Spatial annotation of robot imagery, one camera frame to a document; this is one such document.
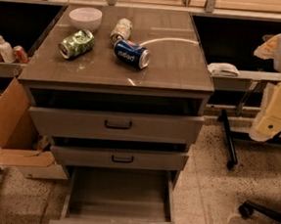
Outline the grey bottom drawer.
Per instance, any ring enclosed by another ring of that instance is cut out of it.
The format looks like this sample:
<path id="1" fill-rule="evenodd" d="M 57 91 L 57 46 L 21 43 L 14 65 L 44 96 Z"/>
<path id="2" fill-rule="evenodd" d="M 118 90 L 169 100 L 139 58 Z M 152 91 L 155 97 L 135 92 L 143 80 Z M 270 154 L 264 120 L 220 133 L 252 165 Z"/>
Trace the grey bottom drawer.
<path id="1" fill-rule="evenodd" d="M 49 224 L 177 224 L 171 181 L 168 171 L 77 167 Z"/>

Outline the grey drawer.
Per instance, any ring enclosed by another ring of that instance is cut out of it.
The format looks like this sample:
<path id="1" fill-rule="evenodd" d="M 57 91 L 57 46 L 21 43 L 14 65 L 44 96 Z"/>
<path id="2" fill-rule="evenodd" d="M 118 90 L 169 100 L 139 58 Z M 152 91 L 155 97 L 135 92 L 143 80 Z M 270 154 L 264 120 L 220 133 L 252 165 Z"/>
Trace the grey drawer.
<path id="1" fill-rule="evenodd" d="M 204 119 L 196 116 L 96 112 L 30 107 L 38 132 L 50 137 L 106 139 L 189 146 L 196 139 Z"/>
<path id="2" fill-rule="evenodd" d="M 57 163 L 70 166 L 126 169 L 183 170 L 189 158 L 184 153 L 52 146 Z"/>
<path id="3" fill-rule="evenodd" d="M 168 171 L 77 167 L 49 224 L 177 224 L 171 181 Z"/>

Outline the grey middle drawer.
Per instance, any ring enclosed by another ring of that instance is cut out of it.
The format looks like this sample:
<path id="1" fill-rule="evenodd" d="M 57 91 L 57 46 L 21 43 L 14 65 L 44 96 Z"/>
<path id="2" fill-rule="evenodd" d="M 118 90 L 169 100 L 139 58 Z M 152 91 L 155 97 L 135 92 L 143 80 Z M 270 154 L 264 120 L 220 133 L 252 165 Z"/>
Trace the grey middle drawer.
<path id="1" fill-rule="evenodd" d="M 57 163 L 70 166 L 126 169 L 183 170 L 189 158 L 184 153 L 52 146 Z"/>

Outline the grey top drawer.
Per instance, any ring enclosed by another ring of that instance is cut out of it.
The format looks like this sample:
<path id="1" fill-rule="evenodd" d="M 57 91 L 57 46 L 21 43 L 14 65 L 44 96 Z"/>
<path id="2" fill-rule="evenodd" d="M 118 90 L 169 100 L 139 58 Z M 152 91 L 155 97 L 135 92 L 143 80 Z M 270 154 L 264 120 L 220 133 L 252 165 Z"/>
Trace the grey top drawer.
<path id="1" fill-rule="evenodd" d="M 204 119 L 196 116 L 96 112 L 30 107 L 38 132 L 50 137 L 106 139 L 189 146 L 196 139 Z"/>

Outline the grey drawer cabinet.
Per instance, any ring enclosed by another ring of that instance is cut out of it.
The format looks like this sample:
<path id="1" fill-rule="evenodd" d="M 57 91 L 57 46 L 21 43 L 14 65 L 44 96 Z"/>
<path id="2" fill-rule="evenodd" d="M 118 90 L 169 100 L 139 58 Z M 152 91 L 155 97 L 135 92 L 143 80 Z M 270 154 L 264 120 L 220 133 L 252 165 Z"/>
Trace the grey drawer cabinet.
<path id="1" fill-rule="evenodd" d="M 95 45 L 72 60 L 60 55 L 59 41 L 71 33 L 66 17 L 50 30 L 19 77 L 32 107 L 95 112 L 129 112 L 203 117 L 214 92 L 191 16 L 134 8 L 106 7 Z M 110 32 L 120 18 L 134 24 L 132 39 L 150 51 L 147 67 L 122 62 Z M 191 145 L 48 137 L 52 146 L 162 151 L 188 155 Z"/>

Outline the black table leg base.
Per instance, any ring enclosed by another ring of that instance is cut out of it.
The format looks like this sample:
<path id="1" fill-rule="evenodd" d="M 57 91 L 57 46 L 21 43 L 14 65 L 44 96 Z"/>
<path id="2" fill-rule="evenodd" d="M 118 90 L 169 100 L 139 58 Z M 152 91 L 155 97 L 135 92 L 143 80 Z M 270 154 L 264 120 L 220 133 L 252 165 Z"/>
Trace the black table leg base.
<path id="1" fill-rule="evenodd" d="M 236 164 L 238 164 L 238 158 L 235 152 L 235 146 L 233 143 L 234 139 L 240 139 L 241 141 L 251 141 L 248 133 L 243 133 L 241 131 L 231 131 L 228 114 L 226 110 L 222 110 L 217 118 L 219 122 L 223 123 L 224 132 L 226 135 L 226 141 L 228 144 L 228 152 L 230 155 L 230 160 L 227 161 L 227 168 L 232 170 Z M 281 145 L 281 136 L 276 135 L 272 139 L 265 141 L 265 144 Z"/>

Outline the white folded cloth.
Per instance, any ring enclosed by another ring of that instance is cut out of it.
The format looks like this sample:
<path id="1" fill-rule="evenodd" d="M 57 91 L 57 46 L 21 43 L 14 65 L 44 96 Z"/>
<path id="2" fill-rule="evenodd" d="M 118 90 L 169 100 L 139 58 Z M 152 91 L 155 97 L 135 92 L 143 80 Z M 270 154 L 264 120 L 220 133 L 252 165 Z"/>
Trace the white folded cloth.
<path id="1" fill-rule="evenodd" d="M 208 64 L 208 71 L 211 73 L 211 75 L 232 76 L 232 77 L 236 77 L 239 75 L 238 69 L 232 64 L 228 64 L 228 63 Z"/>

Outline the black office chair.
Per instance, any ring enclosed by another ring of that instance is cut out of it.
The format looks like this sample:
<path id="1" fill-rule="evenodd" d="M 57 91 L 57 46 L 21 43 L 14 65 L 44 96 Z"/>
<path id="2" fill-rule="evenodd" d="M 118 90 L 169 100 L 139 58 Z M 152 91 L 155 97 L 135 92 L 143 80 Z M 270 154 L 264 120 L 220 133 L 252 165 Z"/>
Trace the black office chair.
<path id="1" fill-rule="evenodd" d="M 255 211 L 258 211 L 260 214 L 265 215 L 270 219 L 281 223 L 281 212 L 274 211 L 271 208 L 260 205 L 257 202 L 245 200 L 243 204 L 238 207 L 238 211 L 243 216 L 243 218 L 249 219 Z"/>

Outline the blue pepsi can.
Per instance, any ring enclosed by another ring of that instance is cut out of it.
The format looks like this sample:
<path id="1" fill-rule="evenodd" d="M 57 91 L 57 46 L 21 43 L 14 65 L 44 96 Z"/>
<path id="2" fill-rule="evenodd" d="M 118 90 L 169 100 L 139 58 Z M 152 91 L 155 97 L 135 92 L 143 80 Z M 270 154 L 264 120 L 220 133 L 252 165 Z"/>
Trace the blue pepsi can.
<path id="1" fill-rule="evenodd" d="M 122 62 L 133 67 L 144 69 L 150 62 L 150 51 L 130 40 L 120 39 L 114 45 L 114 52 Z"/>

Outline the green crushed can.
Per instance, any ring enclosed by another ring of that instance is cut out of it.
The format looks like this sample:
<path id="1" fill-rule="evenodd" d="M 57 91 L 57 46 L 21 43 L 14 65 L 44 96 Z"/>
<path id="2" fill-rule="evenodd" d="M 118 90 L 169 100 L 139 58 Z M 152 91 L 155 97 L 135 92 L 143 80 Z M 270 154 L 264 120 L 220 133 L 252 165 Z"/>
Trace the green crushed can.
<path id="1" fill-rule="evenodd" d="M 60 54 L 64 59 L 72 59 L 90 51 L 95 43 L 95 39 L 91 31 L 88 29 L 74 32 L 67 38 L 64 38 L 59 44 Z"/>

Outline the white bowl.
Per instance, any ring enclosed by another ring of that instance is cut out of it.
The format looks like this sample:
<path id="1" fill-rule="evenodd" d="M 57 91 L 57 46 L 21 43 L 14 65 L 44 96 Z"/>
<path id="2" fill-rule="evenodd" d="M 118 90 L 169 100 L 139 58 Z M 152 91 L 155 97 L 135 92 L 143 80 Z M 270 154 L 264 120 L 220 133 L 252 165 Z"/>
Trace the white bowl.
<path id="1" fill-rule="evenodd" d="M 95 32 L 101 24 L 103 14 L 96 8 L 76 8 L 70 11 L 70 23 L 76 29 L 88 29 Z"/>

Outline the red can right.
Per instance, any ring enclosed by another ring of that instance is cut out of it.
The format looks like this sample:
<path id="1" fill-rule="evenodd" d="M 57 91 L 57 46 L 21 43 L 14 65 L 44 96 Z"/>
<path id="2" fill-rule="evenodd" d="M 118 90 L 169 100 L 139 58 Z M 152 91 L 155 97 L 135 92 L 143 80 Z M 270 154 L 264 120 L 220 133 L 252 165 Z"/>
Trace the red can right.
<path id="1" fill-rule="evenodd" d="M 13 52 L 15 57 L 21 64 L 27 64 L 29 62 L 29 56 L 27 55 L 24 47 L 17 45 L 14 47 Z"/>

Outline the brown cardboard box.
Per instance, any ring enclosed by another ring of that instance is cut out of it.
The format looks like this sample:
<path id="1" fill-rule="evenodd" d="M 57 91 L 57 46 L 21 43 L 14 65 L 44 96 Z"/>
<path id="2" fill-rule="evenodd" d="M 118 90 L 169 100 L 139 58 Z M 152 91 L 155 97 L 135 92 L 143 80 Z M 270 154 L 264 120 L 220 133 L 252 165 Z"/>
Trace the brown cardboard box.
<path id="1" fill-rule="evenodd" d="M 25 178 L 66 180 L 68 173 L 50 152 L 29 113 L 30 102 L 14 78 L 0 96 L 0 165 L 14 166 Z"/>

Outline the white pump bottle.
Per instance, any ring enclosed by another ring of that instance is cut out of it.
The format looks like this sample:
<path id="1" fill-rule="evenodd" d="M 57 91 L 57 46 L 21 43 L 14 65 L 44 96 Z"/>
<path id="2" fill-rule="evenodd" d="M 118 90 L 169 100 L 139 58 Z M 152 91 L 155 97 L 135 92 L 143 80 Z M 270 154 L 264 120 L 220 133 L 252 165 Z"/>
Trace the white pump bottle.
<path id="1" fill-rule="evenodd" d="M 16 61 L 13 51 L 13 47 L 0 34 L 0 55 L 3 57 L 5 63 L 11 64 Z"/>

